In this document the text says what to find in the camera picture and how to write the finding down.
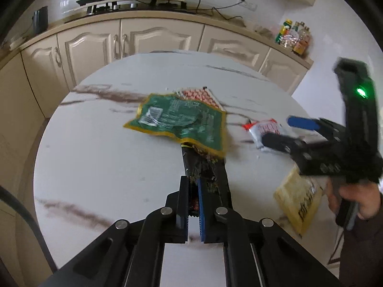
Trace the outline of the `person right hand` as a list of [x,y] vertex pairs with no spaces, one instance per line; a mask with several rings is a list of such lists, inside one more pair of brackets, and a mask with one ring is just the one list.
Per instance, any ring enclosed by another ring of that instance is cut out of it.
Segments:
[[[338,193],[341,198],[348,201],[359,203],[358,217],[362,220],[368,220],[376,216],[381,207],[381,193],[375,183],[361,183],[346,185],[339,188]],[[331,179],[327,181],[326,195],[328,207],[334,213],[339,211],[340,202],[336,197]]]

